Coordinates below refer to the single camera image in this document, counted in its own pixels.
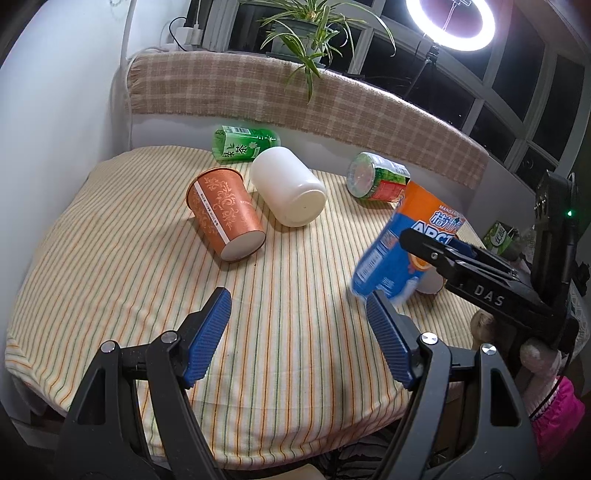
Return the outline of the blue orange Arctic Ocean cup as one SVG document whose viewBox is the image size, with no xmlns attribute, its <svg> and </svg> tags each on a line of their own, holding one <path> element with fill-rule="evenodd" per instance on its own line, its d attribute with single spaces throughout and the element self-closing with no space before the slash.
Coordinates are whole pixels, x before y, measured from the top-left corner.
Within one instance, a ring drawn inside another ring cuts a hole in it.
<svg viewBox="0 0 591 480">
<path fill-rule="evenodd" d="M 353 271 L 353 295 L 367 299 L 379 289 L 394 305 L 404 304 L 431 265 L 401 246 L 401 234 L 411 229 L 447 244 L 464 223 L 460 212 L 409 182 L 394 214 Z"/>
</svg>

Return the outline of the upright orange paper cup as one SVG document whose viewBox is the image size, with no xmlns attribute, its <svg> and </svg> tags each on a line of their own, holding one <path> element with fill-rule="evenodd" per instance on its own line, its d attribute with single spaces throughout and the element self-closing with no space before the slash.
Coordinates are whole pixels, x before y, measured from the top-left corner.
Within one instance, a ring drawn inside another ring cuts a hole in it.
<svg viewBox="0 0 591 480">
<path fill-rule="evenodd" d="M 446 280 L 432 267 L 422 275 L 417 291 L 424 295 L 437 295 L 443 289 L 445 282 Z"/>
</svg>

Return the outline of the green red label cup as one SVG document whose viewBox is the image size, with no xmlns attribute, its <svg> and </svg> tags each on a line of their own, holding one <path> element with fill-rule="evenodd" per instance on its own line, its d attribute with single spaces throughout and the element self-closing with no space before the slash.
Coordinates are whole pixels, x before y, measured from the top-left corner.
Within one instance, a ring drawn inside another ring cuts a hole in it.
<svg viewBox="0 0 591 480">
<path fill-rule="evenodd" d="M 370 152 L 360 152 L 349 164 L 346 187 L 356 199 L 394 202 L 411 180 L 402 164 Z"/>
</svg>

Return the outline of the white plastic cup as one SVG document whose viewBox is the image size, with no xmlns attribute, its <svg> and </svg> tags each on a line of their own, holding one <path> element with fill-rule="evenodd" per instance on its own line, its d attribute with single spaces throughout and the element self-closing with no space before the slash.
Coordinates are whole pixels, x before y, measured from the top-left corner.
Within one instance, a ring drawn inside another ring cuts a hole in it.
<svg viewBox="0 0 591 480">
<path fill-rule="evenodd" d="M 286 147 L 259 153 L 252 161 L 249 178 L 281 225 L 303 227 L 325 208 L 325 184 Z"/>
</svg>

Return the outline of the lying orange paper cup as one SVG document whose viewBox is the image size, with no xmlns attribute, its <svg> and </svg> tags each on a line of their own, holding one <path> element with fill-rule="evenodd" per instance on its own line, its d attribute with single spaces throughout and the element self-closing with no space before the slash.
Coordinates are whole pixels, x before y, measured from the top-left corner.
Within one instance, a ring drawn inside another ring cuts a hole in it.
<svg viewBox="0 0 591 480">
<path fill-rule="evenodd" d="M 185 200 L 222 261 L 242 260 L 266 241 L 242 174 L 235 169 L 219 167 L 200 173 L 190 182 Z"/>
</svg>

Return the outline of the green tea label cup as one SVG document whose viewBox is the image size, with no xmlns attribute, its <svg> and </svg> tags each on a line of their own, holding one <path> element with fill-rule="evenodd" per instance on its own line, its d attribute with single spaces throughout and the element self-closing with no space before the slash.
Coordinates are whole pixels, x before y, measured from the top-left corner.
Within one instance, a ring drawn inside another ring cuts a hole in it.
<svg viewBox="0 0 591 480">
<path fill-rule="evenodd" d="M 273 130 L 222 125 L 213 133 L 211 151 L 221 163 L 250 162 L 276 146 L 280 146 L 280 136 Z"/>
</svg>

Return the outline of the green tissue box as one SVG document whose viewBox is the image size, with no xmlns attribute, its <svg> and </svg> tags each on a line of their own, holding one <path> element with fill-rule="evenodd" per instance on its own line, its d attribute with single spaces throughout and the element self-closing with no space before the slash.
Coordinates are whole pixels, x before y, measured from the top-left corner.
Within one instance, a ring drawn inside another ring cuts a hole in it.
<svg viewBox="0 0 591 480">
<path fill-rule="evenodd" d="M 482 241 L 489 251 L 502 255 L 519 236 L 518 229 L 496 221 L 486 232 Z"/>
</svg>

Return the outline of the beige plaid cloth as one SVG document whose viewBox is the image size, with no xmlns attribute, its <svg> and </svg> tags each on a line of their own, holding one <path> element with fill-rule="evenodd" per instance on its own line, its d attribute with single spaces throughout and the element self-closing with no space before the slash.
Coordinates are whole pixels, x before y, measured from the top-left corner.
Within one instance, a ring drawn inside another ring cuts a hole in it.
<svg viewBox="0 0 591 480">
<path fill-rule="evenodd" d="M 135 114 L 246 120 L 310 133 L 417 165 L 470 189 L 489 155 L 398 96 L 332 71 L 308 89 L 300 65 L 235 53 L 139 55 L 127 75 Z"/>
</svg>

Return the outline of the striped yellow table cloth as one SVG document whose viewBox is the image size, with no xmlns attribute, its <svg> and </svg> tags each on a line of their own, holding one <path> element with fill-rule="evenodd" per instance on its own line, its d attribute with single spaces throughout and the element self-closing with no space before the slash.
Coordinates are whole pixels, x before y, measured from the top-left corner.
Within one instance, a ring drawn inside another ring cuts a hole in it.
<svg viewBox="0 0 591 480">
<path fill-rule="evenodd" d="M 188 394 L 222 467 L 294 462 L 401 418 L 410 395 L 349 289 L 392 206 L 356 201 L 344 178 L 322 173 L 328 201 L 314 222 L 284 227 L 257 202 L 266 243 L 225 263 L 185 202 L 212 167 L 208 152 L 177 146 L 100 163 L 34 255 L 8 327 L 7 370 L 66 413 L 104 341 L 148 343 L 224 287 L 228 327 Z"/>
</svg>

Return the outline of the spider plant in pot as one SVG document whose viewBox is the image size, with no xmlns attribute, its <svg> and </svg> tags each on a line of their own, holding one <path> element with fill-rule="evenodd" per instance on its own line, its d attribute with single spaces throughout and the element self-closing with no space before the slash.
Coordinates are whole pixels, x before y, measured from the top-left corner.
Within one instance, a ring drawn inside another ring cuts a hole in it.
<svg viewBox="0 0 591 480">
<path fill-rule="evenodd" d="M 356 32 L 378 30 L 398 53 L 394 33 L 370 6 L 359 1 L 242 1 L 238 11 L 252 13 L 259 30 L 259 50 L 294 62 L 287 84 L 300 77 L 311 101 L 322 72 L 346 54 L 356 56 Z"/>
</svg>

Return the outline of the white power adapter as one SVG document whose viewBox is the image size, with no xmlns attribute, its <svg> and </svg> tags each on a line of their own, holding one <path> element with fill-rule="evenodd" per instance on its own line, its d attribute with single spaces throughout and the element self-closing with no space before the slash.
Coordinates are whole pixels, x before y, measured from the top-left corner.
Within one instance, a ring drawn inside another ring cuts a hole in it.
<svg viewBox="0 0 591 480">
<path fill-rule="evenodd" d="M 204 35 L 204 30 L 198 26 L 181 26 L 176 29 L 175 38 L 183 49 L 188 49 L 189 47 L 200 46 L 202 35 Z"/>
</svg>

